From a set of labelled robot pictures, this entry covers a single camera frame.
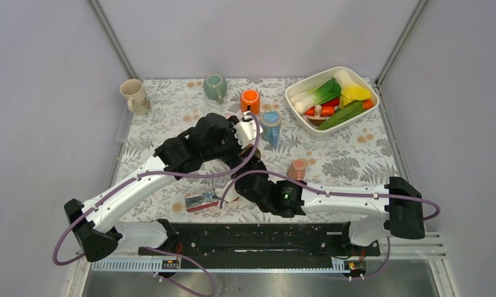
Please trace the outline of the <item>cream ceramic mug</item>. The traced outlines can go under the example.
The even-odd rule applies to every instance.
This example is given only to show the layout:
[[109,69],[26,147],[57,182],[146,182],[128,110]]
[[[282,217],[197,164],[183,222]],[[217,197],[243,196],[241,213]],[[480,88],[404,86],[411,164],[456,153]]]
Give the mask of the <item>cream ceramic mug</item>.
[[129,79],[123,82],[120,85],[120,94],[126,99],[130,112],[145,115],[150,111],[150,101],[140,80]]

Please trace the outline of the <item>salmon pink printed mug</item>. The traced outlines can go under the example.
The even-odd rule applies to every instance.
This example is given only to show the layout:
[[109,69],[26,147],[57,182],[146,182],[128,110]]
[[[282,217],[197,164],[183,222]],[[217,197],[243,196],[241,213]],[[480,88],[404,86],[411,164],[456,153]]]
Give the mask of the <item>salmon pink printed mug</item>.
[[307,163],[304,159],[295,159],[289,165],[287,177],[296,181],[304,180]]

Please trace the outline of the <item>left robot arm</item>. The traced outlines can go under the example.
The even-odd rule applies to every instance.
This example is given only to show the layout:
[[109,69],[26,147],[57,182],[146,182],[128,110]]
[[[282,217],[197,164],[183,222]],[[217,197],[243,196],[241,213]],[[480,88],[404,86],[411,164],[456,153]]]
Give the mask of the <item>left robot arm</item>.
[[156,248],[172,253],[177,238],[165,220],[150,223],[121,221],[123,215],[163,187],[180,178],[199,178],[197,171],[211,160],[222,160],[230,170],[243,164],[240,152],[256,138],[257,125],[251,113],[242,119],[209,113],[176,137],[166,139],[143,165],[102,194],[64,205],[83,255],[89,262],[102,260],[115,251]]

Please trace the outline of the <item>floral tablecloth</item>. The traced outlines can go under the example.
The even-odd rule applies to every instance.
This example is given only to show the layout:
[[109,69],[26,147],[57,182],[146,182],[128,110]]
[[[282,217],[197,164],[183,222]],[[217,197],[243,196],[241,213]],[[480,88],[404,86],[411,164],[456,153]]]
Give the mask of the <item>floral tablecloth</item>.
[[[240,112],[239,98],[253,89],[261,95],[261,110],[276,110],[282,116],[277,147],[259,143],[261,158],[270,171],[286,174],[296,159],[306,163],[308,182],[363,187],[384,184],[398,174],[391,143],[379,111],[330,136],[316,138],[299,124],[285,99],[285,90],[295,83],[286,79],[228,79],[222,104],[206,97],[201,79],[146,80],[143,85],[151,109],[135,116],[124,137],[123,153],[113,181],[125,179],[138,169],[165,139],[175,137],[208,113],[224,116]],[[281,218],[263,213],[253,203],[238,199],[222,209],[209,207],[189,212],[187,197],[209,192],[228,181],[217,179],[182,179],[143,200],[125,216],[126,222],[149,222],[165,218],[170,222],[196,223],[277,223]]]

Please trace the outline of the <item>orange toy carrot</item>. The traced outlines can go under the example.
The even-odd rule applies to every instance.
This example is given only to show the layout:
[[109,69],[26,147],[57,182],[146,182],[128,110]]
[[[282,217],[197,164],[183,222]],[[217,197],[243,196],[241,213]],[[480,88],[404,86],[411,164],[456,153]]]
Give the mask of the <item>orange toy carrot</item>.
[[335,98],[327,103],[323,103],[321,108],[318,108],[317,106],[311,107],[309,110],[304,112],[303,115],[317,118],[332,116],[337,112],[339,102],[339,98]]

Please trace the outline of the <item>yellow toy cabbage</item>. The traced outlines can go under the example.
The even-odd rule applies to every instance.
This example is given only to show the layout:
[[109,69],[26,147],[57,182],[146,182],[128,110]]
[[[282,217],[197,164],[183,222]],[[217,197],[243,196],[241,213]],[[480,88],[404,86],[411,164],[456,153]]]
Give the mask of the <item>yellow toy cabbage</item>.
[[350,105],[353,101],[365,101],[371,98],[370,91],[354,81],[347,70],[338,70],[333,77],[341,88],[339,96],[339,107],[341,109]]

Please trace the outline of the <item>wooden toy mushroom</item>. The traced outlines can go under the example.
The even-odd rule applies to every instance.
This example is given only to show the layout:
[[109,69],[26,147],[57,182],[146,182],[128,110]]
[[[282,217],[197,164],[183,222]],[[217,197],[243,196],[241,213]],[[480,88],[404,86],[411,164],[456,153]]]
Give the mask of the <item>wooden toy mushroom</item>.
[[310,108],[308,111],[305,112],[307,119],[314,126],[319,126],[326,121],[326,118],[322,117],[321,114],[322,114],[321,105],[316,105],[315,107]]

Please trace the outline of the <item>large orange mug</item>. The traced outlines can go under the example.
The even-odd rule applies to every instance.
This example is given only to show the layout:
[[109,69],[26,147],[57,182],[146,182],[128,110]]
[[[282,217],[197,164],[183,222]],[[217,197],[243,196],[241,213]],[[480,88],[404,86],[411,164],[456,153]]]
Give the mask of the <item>large orange mug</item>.
[[261,97],[258,91],[253,89],[244,90],[240,95],[240,110],[242,113],[250,111],[259,114]]

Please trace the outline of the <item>silver red stapler box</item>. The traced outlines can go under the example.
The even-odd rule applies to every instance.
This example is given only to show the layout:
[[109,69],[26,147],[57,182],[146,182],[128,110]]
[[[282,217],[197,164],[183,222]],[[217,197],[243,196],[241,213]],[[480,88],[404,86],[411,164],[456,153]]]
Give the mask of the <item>silver red stapler box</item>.
[[215,192],[209,191],[196,196],[189,196],[185,198],[186,211],[191,213],[198,210],[215,207],[219,204],[220,197]]

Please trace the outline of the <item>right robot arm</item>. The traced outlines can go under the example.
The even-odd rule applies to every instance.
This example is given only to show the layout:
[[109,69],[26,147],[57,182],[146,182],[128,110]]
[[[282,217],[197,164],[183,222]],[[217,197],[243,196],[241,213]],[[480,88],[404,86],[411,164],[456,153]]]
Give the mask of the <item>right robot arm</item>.
[[341,249],[350,255],[387,236],[425,237],[422,195],[399,176],[375,186],[325,186],[268,171],[254,158],[216,191],[222,202],[242,197],[260,211],[283,218],[316,213],[360,215],[360,219],[346,223],[340,238]]

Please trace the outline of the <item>small orange cup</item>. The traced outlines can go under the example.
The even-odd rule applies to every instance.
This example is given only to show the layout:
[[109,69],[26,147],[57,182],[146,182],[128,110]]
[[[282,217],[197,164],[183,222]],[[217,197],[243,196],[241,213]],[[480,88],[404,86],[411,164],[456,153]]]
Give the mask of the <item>small orange cup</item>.
[[[241,153],[239,154],[239,156],[242,157],[242,159],[246,159],[248,157],[248,155],[251,153],[251,151],[253,150],[254,148],[254,145],[250,144],[249,146],[245,147]],[[261,159],[261,152],[258,148],[255,148],[255,154],[254,154],[254,157],[258,158],[258,159]]]

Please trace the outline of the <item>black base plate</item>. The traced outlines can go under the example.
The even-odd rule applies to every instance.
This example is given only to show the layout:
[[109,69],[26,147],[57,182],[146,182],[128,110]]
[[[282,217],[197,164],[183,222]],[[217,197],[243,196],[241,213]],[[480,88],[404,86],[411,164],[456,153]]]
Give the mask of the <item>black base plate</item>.
[[380,256],[378,242],[358,247],[344,223],[166,223],[158,249],[206,269],[327,269],[332,257]]

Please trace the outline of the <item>green ceramic mug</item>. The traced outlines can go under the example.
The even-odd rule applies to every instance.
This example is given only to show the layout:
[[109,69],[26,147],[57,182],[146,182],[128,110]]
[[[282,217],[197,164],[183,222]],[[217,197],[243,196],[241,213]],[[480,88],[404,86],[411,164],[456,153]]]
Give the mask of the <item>green ceramic mug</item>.
[[208,99],[223,104],[227,94],[227,81],[219,74],[207,76],[203,82],[203,89]]

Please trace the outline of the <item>white plastic basin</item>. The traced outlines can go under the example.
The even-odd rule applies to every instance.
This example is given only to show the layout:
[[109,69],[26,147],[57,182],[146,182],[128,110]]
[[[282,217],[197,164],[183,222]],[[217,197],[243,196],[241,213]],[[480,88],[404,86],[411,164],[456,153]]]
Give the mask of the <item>white plastic basin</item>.
[[[312,125],[309,122],[309,120],[307,119],[307,116],[305,116],[303,114],[299,114],[298,112],[296,112],[296,110],[293,108],[289,99],[292,96],[294,96],[300,92],[304,92],[304,91],[307,91],[310,89],[316,89],[316,88],[320,87],[326,81],[330,80],[331,78],[334,78],[333,77],[334,73],[337,72],[338,70],[341,70],[341,69],[347,70],[350,73],[350,75],[352,76],[354,81],[356,81],[359,85],[365,87],[366,89],[368,89],[370,91],[371,98],[363,101],[363,107],[366,109],[366,111],[363,112],[362,114],[358,115],[358,116],[355,116],[352,119],[349,119],[349,120],[347,120],[347,121],[345,121],[345,122],[343,122],[343,123],[341,123],[335,127],[327,129],[325,131],[317,130],[317,126]],[[303,79],[303,80],[293,84],[292,86],[288,87],[287,90],[285,91],[285,99],[287,100],[287,103],[289,104],[289,106],[292,110],[292,115],[296,117],[299,124],[307,131],[307,133],[309,133],[311,136],[314,136],[314,137],[328,136],[329,134],[332,134],[332,133],[348,126],[349,124],[356,122],[358,119],[364,117],[365,115],[370,114],[372,111],[377,109],[378,105],[380,103],[380,99],[379,99],[379,96],[377,95],[376,91],[374,91],[371,88],[371,86],[369,86],[369,84],[366,83],[366,81],[361,76],[359,76],[356,72],[349,69],[348,67],[343,67],[343,66],[337,66],[337,67],[330,68],[328,70],[317,73],[313,76],[307,77],[306,79]]]

